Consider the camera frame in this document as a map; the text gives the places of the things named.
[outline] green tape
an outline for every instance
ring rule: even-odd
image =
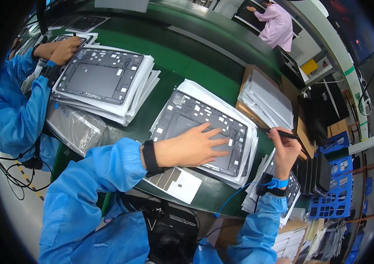
[[[361,98],[360,93],[358,92],[358,93],[356,93],[354,96],[355,96],[356,100],[357,100],[358,102],[360,102],[360,104],[359,104],[359,110],[360,110],[360,113],[363,113],[363,111],[364,111],[363,100],[360,101],[360,98]]]
[[[349,68],[348,70],[346,70],[344,72],[345,76],[347,76],[348,74],[352,73],[354,71],[354,66],[351,66],[351,68]]]

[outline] pink lab coat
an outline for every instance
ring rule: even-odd
[[[274,48],[279,45],[285,51],[291,51],[293,42],[293,21],[290,14],[279,4],[268,6],[265,13],[255,12],[259,21],[266,22],[259,35],[264,42]]]

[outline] blue wrist strap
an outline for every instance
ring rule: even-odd
[[[288,179],[281,181],[280,179],[277,178],[272,178],[272,180],[268,183],[263,184],[263,186],[266,186],[268,189],[273,189],[273,188],[284,188],[287,187],[288,185]]]

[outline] blue anti-static jacket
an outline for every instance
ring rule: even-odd
[[[33,73],[37,64],[37,60],[31,57],[31,51],[28,50],[22,57],[16,55],[11,60],[6,57],[0,70],[0,151],[14,158],[26,152],[41,135],[51,91],[48,79],[40,76],[31,85],[30,99],[21,92],[21,83]],[[58,147],[57,139],[41,135],[40,157],[51,169]],[[19,161],[31,159],[34,152],[33,147]],[[49,171],[45,165],[42,170]]]
[[[105,219],[109,224],[95,231],[101,221],[97,192],[126,192],[146,175],[140,143],[122,138],[114,145],[94,147],[84,160],[70,161],[53,182],[43,205],[39,263],[143,264],[149,254],[147,228],[142,212],[129,212],[114,204]],[[278,234],[279,218],[286,211],[285,197],[266,193],[258,212],[246,217],[238,245],[229,247],[234,263],[275,263],[271,249]],[[209,245],[206,239],[201,244]],[[198,246],[195,264],[222,263],[216,250]]]

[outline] yellow striped floor marking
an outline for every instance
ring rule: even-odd
[[[18,163],[18,161],[15,161],[15,163],[17,164],[17,167],[18,169],[20,170],[21,174],[24,176],[24,178],[26,179],[27,183],[30,182],[29,178],[27,177],[27,175],[23,172],[23,169],[21,168],[20,166],[20,163]],[[30,187],[33,189],[33,190],[36,190],[36,188],[30,183]],[[35,191],[35,193],[39,196],[39,198],[44,201],[45,198],[43,198],[43,196],[38,192],[38,191]]]

